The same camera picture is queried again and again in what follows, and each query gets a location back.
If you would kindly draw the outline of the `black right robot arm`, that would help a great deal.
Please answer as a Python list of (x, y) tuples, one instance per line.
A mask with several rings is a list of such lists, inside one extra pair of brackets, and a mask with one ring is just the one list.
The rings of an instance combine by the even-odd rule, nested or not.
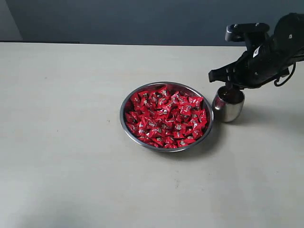
[(273, 82), (281, 87), (289, 80), (297, 62), (304, 59), (304, 16), (289, 13), (277, 23), (273, 35), (265, 23), (231, 24), (225, 40), (245, 42), (246, 51), (235, 62), (209, 72), (209, 81), (224, 82), (237, 89), (255, 89)]

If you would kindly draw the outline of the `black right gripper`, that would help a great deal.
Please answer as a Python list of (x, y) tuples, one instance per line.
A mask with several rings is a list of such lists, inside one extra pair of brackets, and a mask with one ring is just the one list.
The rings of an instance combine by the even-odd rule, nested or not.
[(292, 77), (296, 63), (303, 60), (303, 35), (272, 35), (251, 56), (213, 69), (208, 77), (211, 83), (224, 82), (227, 90), (234, 90), (234, 85), (241, 89), (260, 88), (271, 81), (280, 87)]

